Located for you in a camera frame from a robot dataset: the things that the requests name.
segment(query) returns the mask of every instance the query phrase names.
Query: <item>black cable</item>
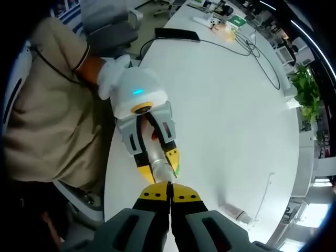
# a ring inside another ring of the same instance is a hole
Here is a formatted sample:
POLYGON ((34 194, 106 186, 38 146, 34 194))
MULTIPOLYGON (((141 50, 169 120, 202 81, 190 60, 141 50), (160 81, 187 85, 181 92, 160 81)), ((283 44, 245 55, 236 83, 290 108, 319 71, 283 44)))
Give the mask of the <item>black cable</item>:
POLYGON ((202 40, 202 39, 201 39, 200 41, 202 41, 202 42, 206 42, 206 43, 209 43, 209 44, 213 44, 213 45, 215 45, 215 46, 222 47, 222 48, 224 48, 224 49, 227 49, 227 50, 229 50, 229 51, 231 51, 231 52, 233 52, 233 53, 235 53, 235 54, 241 55, 241 56, 248 57, 248 56, 251 55, 251 52, 248 52, 248 54, 242 54, 242 53, 239 53, 239 52, 237 52, 237 51, 233 51, 233 50, 231 50, 230 48, 227 48, 226 46, 222 46, 222 45, 213 43, 213 42, 211 42, 211 41, 202 40))
POLYGON ((266 75, 267 79, 269 80, 269 82, 271 82, 272 86, 276 89, 276 90, 280 90, 281 88, 281 84, 280 84, 280 80, 279 77, 277 75, 277 72, 275 71, 273 65, 271 64, 271 62, 269 61, 269 59, 265 56, 265 54, 256 46, 257 50, 264 56, 264 58, 268 61, 268 63, 271 65, 271 68, 273 69, 273 72, 275 73, 275 76, 277 77, 278 80, 278 84, 279 86, 276 87, 273 83, 273 81, 271 81, 271 79, 268 77, 267 73, 265 72, 264 68, 261 66, 259 60, 257 59, 257 57, 254 55, 254 53, 252 52, 252 55, 254 56, 254 58, 256 59, 256 61, 258 62, 258 65, 260 66, 260 68, 262 69, 262 71, 264 72, 264 74, 266 75))
POLYGON ((155 40, 159 40, 159 39, 169 39, 169 38, 153 38, 153 39, 150 39, 148 40, 145 44, 142 45, 141 49, 140 49, 140 52, 139 52, 139 58, 142 60, 142 50, 143 48, 150 42, 153 42, 155 40))
POLYGON ((36 47, 30 47, 30 49, 32 51, 35 51, 37 53, 37 55, 45 62, 45 64, 47 64, 52 70, 54 70, 56 73, 58 73, 59 75, 61 75, 63 78, 67 79, 68 81, 72 82, 72 83, 76 83, 79 85, 84 86, 82 83, 72 80, 70 79, 68 76, 66 76, 64 73, 62 73, 60 70, 58 70, 56 67, 54 67, 40 52, 36 47))
MULTIPOLYGON (((269 59, 265 56, 265 54, 257 47, 257 31, 255 31, 256 33, 256 36, 255 36, 255 42, 252 43, 246 36, 242 35, 242 34, 239 34, 237 33, 237 37, 236 37, 236 41, 248 52, 248 54, 242 54, 242 53, 239 53, 237 51, 233 51, 231 50, 230 48, 227 48, 225 46, 222 46, 222 45, 219 45, 219 44, 216 44, 214 42, 211 42, 211 41, 207 41, 207 40, 203 40, 203 39, 200 39, 200 41, 202 42, 205 42, 205 43, 209 43, 209 44, 212 44, 212 45, 215 45, 215 46, 219 46, 219 47, 222 47, 224 49, 227 49, 235 54, 238 54, 238 55, 241 55, 241 56, 244 56, 244 57, 248 57, 250 56, 251 54, 253 55, 253 57, 256 59, 256 61, 258 62, 258 65, 260 66, 260 68, 262 69, 262 71, 264 72, 264 74, 266 75, 267 79, 269 80, 269 82, 271 82, 272 86, 276 89, 276 90, 280 90, 281 88, 281 84, 280 84, 280 80, 279 80, 279 77, 273 67, 273 65, 271 64, 271 62, 269 61, 269 59), (258 55, 256 55, 253 51, 257 49, 258 51, 258 55), (272 80, 269 78, 269 76, 267 75, 267 73, 265 72, 264 68, 262 67, 262 65, 260 64, 258 58, 260 57, 260 53, 266 58, 266 60, 268 61, 268 63, 271 65, 271 68, 273 69, 276 77, 277 77, 277 80, 278 80, 278 87, 274 85, 274 83, 272 82, 272 80)), ((148 40, 146 43, 144 43, 140 49, 140 59, 142 60, 142 50, 143 48, 150 42, 153 42, 155 40, 159 40, 159 39, 172 39, 172 38, 153 38, 153 39, 150 39, 148 40)))
MULTIPOLYGON (((144 44, 142 45, 142 47, 141 47, 141 49, 140 49, 139 58, 140 58, 141 60, 142 60, 142 50, 143 50, 143 48, 144 48, 148 43, 153 42, 153 41, 155 41, 155 40, 159 40, 159 39, 172 39, 172 40, 174 40, 175 38, 174 38, 174 39, 173 39, 173 38, 153 38, 153 39, 148 40, 146 43, 144 43, 144 44)), ((224 49, 227 49, 227 50, 229 50, 229 51, 231 51, 231 52, 233 52, 233 53, 235 53, 235 54, 241 55, 241 56, 248 57, 248 56, 251 55, 251 52, 249 52, 248 54, 242 54, 242 53, 239 53, 239 52, 237 52, 237 51, 234 51, 234 50, 232 50, 232 49, 230 49, 230 48, 227 48, 227 47, 225 47, 225 46, 216 44, 216 43, 211 42, 211 41, 202 40, 202 39, 200 39, 200 41, 202 41, 202 42, 206 42, 206 43, 209 43, 209 44, 212 44, 212 45, 215 45, 215 46, 222 47, 222 48, 224 48, 224 49)))

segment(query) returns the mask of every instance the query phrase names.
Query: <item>green potted plant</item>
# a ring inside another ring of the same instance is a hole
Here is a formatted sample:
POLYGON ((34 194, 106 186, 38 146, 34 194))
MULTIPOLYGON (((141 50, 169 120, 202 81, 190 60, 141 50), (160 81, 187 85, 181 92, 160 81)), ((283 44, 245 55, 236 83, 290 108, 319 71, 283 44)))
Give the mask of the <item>green potted plant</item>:
POLYGON ((317 119, 319 115, 320 91, 313 76, 304 65, 297 66, 298 71, 290 80, 298 90, 295 99, 303 106, 302 115, 307 119, 317 119))

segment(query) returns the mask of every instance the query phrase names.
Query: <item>beige shirt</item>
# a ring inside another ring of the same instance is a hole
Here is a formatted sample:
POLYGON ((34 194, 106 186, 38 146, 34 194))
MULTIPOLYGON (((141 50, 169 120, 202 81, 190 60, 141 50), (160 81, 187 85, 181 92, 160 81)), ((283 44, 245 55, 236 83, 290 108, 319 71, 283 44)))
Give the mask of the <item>beige shirt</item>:
MULTIPOLYGON (((78 81, 89 47, 58 19, 41 22, 30 38, 58 70, 78 81)), ((101 125, 88 88, 72 83, 33 54, 30 74, 14 103, 5 135, 12 178, 91 189, 104 170, 101 125)))

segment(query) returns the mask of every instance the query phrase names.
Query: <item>ceiling light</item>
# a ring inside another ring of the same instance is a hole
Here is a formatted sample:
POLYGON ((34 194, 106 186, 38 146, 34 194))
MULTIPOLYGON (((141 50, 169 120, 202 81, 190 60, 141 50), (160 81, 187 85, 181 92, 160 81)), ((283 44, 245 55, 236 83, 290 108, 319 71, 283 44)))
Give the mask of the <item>ceiling light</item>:
POLYGON ((293 23, 293 24, 294 24, 300 31, 302 31, 302 33, 305 34, 307 38, 309 38, 309 40, 313 43, 313 45, 316 47, 316 49, 320 52, 320 54, 322 55, 322 57, 323 57, 324 60, 326 61, 328 67, 330 68, 330 70, 331 70, 331 72, 332 72, 332 74, 334 75, 334 78, 335 78, 335 80, 336 80, 336 74, 335 74, 335 71, 334 71, 334 69, 332 69, 331 64, 329 63, 327 57, 324 55, 324 53, 322 52, 322 50, 320 49, 320 47, 316 44, 316 42, 315 42, 311 37, 309 37, 309 35, 308 35, 308 34, 307 34, 307 33, 306 33, 300 26, 298 26, 297 23, 295 23, 293 20, 291 20, 291 22, 292 22, 292 23, 293 23))
POLYGON ((269 4, 266 4, 266 3, 264 3, 263 1, 260 1, 262 4, 265 4, 266 6, 268 6, 268 7, 270 7, 271 9, 273 9, 273 10, 277 10, 277 9, 275 9, 274 7, 272 7, 272 6, 270 6, 269 4))

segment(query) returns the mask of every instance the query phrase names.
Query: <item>window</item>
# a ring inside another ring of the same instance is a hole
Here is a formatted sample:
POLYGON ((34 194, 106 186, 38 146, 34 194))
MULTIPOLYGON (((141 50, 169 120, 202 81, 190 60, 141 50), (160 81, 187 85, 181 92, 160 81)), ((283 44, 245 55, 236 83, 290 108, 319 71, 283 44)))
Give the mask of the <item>window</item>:
POLYGON ((329 206, 329 204, 309 204, 296 224, 305 227, 319 227, 326 217, 329 206))
POLYGON ((281 244, 279 250, 283 252, 298 252, 303 246, 304 243, 287 238, 284 243, 281 244))
POLYGON ((323 178, 316 178, 314 183, 313 183, 314 187, 327 187, 327 186, 332 186, 332 184, 330 183, 330 179, 323 179, 323 178))

